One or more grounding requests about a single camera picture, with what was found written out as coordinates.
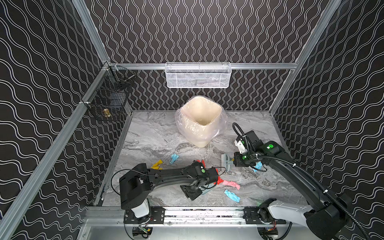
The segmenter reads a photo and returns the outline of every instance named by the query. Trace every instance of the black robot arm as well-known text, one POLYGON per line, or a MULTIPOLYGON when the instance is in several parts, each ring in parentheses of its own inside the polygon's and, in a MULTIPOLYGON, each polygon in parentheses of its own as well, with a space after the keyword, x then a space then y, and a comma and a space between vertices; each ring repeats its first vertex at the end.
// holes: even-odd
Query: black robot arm
POLYGON ((164 170, 147 169, 145 163, 140 163, 132 170, 119 180, 121 208, 124 210, 140 206, 151 191, 168 185, 180 185, 186 197, 194 200, 202 193, 201 186, 218 179, 215 168, 206 169, 198 161, 187 167, 164 170))

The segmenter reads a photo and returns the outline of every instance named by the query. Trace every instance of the metal bracket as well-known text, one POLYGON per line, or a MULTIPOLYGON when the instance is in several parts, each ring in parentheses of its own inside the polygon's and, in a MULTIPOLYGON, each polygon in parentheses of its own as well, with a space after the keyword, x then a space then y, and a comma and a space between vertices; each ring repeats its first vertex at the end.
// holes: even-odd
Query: metal bracket
MULTIPOLYGON (((151 207, 152 220, 149 222, 150 224, 164 224, 164 214, 165 208, 163 207, 151 207)), ((125 224, 138 224, 137 218, 135 214, 129 210, 127 211, 127 215, 124 217, 125 224)))
MULTIPOLYGON (((259 219, 260 215, 257 213, 259 209, 259 207, 244 207, 243 218, 246 224, 265 224, 259 219)), ((276 224, 286 224, 286 221, 278 219, 276 220, 276 224)))

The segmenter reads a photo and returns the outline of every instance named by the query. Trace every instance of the aluminum frame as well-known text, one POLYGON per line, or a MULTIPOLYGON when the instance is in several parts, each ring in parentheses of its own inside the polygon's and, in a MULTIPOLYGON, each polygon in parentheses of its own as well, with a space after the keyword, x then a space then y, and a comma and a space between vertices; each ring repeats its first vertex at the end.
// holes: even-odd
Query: aluminum frame
POLYGON ((97 55, 99 56, 99 59, 101 60, 101 62, 109 62, 110 59, 107 54, 107 51, 105 50, 105 46, 101 41, 101 38, 97 31, 95 23, 92 20, 91 13, 89 12, 88 7, 85 4, 84 0, 72 0, 72 3, 76 8, 77 13, 80 16, 85 29, 88 32, 89 38, 91 39, 91 42, 95 47, 95 50, 97 52, 97 55))
MULTIPOLYGON (((82 101, 87 102, 92 96, 104 74, 108 71, 108 64, 105 63, 99 74, 94 79, 87 92, 82 97, 82 101)), ((51 172, 60 154, 67 145, 69 139, 77 128, 79 122, 84 116, 84 113, 88 110, 83 102, 80 102, 75 110, 72 112, 69 119, 64 124, 63 128, 56 136, 55 140, 40 160, 37 167, 34 169, 32 175, 28 178, 27 182, 17 195, 15 201, 5 213, 3 219, 0 222, 0 239, 9 240, 17 226, 20 224, 23 216, 27 212, 32 201, 36 197, 38 191, 43 185, 46 177, 51 172)))
MULTIPOLYGON (((148 227, 272 227, 272 224, 246 224, 244 207, 164 207, 164 224, 148 227)), ((89 207, 82 228, 123 227, 124 213, 120 207, 89 207)), ((125 224, 137 227, 138 224, 125 224)))
POLYGON ((112 155, 111 161, 109 163, 107 172, 104 175, 104 179, 103 179, 103 182, 100 186, 99 193, 95 199, 94 206, 96 206, 99 203, 100 198, 102 197, 102 194, 104 192, 104 188, 110 182, 111 177, 113 175, 113 170, 115 169, 116 163, 118 162, 122 146, 124 144, 125 138, 126 138, 127 133, 128 133, 129 126, 131 125, 132 118, 133 118, 133 113, 132 114, 131 114, 131 112, 127 112, 127 113, 128 113, 127 119, 125 120, 124 127, 121 130, 121 135, 119 137, 118 144, 116 145, 115 151, 113 152, 113 155, 112 155))
POLYGON ((274 102, 271 105, 270 113, 274 115, 280 106, 280 103, 283 101, 286 93, 291 87, 292 83, 296 79, 297 75, 303 68, 304 63, 307 62, 313 48, 319 41, 321 35, 323 34, 325 28, 328 26, 332 16, 334 15, 337 8, 340 6, 341 0, 330 0, 325 7, 324 11, 321 13, 321 16, 313 29, 311 35, 309 36, 307 42, 305 43, 299 57, 296 60, 297 67, 295 70, 290 71, 286 80, 284 81, 280 91, 278 92, 274 102))
MULTIPOLYGON (((230 63, 233 70, 296 69, 297 63, 230 63)), ((165 63, 111 63, 130 70, 165 70, 165 63)))

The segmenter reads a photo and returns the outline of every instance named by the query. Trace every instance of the pink glove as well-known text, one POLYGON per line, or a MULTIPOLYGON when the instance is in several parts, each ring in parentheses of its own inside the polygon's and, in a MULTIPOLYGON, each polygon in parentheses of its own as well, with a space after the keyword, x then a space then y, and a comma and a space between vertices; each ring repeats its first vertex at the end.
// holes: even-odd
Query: pink glove
POLYGON ((229 185, 229 186, 235 187, 235 188, 237 188, 237 190, 240 189, 240 185, 238 185, 237 183, 232 182, 232 181, 228 182, 227 180, 224 180, 223 185, 229 185))

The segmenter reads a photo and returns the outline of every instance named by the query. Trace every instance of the black cable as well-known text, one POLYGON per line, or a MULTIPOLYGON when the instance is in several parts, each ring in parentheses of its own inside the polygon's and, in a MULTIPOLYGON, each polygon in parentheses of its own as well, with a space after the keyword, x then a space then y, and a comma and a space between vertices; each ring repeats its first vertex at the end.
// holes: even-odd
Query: black cable
POLYGON ((121 170, 115 172, 115 173, 112 175, 112 177, 111 177, 111 188, 112 188, 112 190, 113 190, 116 194, 118 194, 118 195, 120 195, 120 193, 118 193, 118 192, 113 188, 113 186, 112 186, 112 179, 113 179, 113 177, 114 177, 116 174, 118 174, 119 172, 126 171, 126 170, 134 171, 134 172, 137 172, 137 173, 139 173, 139 174, 141 174, 141 175, 144 175, 144 176, 152 176, 152 175, 145 174, 145 173, 142 173, 142 172, 139 172, 139 171, 136 171, 136 170, 133 170, 133 169, 129 169, 129 168, 121 169, 121 170))
POLYGON ((253 166, 250 166, 250 167, 253 168, 254 170, 259 171, 259 172, 266 172, 268 170, 266 167, 264 167, 264 165, 263 165, 263 167, 265 168, 265 170, 261 170, 261 169, 255 168, 253 166))
POLYGON ((242 135, 239 134, 239 132, 236 130, 235 127, 237 127, 237 128, 240 130, 240 132, 242 133, 242 135, 244 135, 243 129, 241 129, 241 127, 239 126, 239 124, 237 124, 237 123, 234 122, 234 123, 232 123, 232 128, 233 128, 233 130, 235 131, 235 133, 236 133, 239 137, 241 137, 242 135))
POLYGON ((283 240, 288 235, 289 231, 291 230, 291 227, 292 227, 292 222, 289 223, 287 231, 285 231, 285 233, 276 240, 283 240))
POLYGON ((125 228, 125 221, 124 221, 124 230, 125 230, 125 232, 127 233, 127 236, 128 236, 130 239, 134 240, 134 239, 131 238, 130 235, 128 234, 128 232, 127 232, 127 228, 125 228))
MULTIPOLYGON (((258 157, 275 159, 275 160, 278 160, 280 162, 283 162, 283 163, 286 163, 286 164, 293 166, 292 162, 278 158, 278 157, 265 156, 265 155, 258 156, 258 157)), ((370 239, 370 237, 369 237, 367 231, 365 230, 365 228, 363 227, 363 225, 361 225, 361 223, 348 211, 348 209, 346 207, 344 207, 344 205, 341 204, 334 196, 332 196, 332 194, 329 193, 328 190, 319 181, 317 181, 317 179, 314 176, 312 176, 310 173, 308 173, 307 171, 305 171, 304 169, 302 169, 301 167, 299 167, 297 165, 295 165, 295 168, 299 169, 301 172, 303 172, 305 175, 307 175, 313 182, 315 182, 315 184, 320 188, 320 190, 323 192, 323 194, 325 196, 327 196, 334 204, 336 204, 346 215, 348 215, 351 218, 351 220, 356 224, 356 226, 359 228, 359 230, 363 234, 364 238, 366 240, 370 239)))
POLYGON ((140 174, 142 174, 142 175, 149 176, 148 174, 144 174, 144 173, 142 173, 142 172, 139 172, 139 171, 136 171, 136 170, 133 170, 133 169, 121 169, 121 170, 115 172, 115 173, 112 175, 112 177, 111 177, 111 188, 112 188, 112 190, 113 190, 115 193, 117 193, 118 195, 120 195, 120 193, 118 193, 118 192, 113 188, 113 186, 112 186, 112 179, 113 179, 113 177, 114 177, 116 174, 118 174, 119 172, 126 171, 126 170, 130 170, 130 171, 138 172, 138 173, 140 173, 140 174))
POLYGON ((220 168, 225 168, 224 172, 222 172, 218 177, 220 177, 221 175, 223 175, 226 171, 227 171, 227 168, 226 167, 220 167, 220 168))
POLYGON ((216 185, 217 185, 217 182, 215 182, 215 185, 213 185, 212 187, 204 187, 204 186, 201 186, 201 187, 204 189, 212 189, 212 188, 216 187, 216 185))

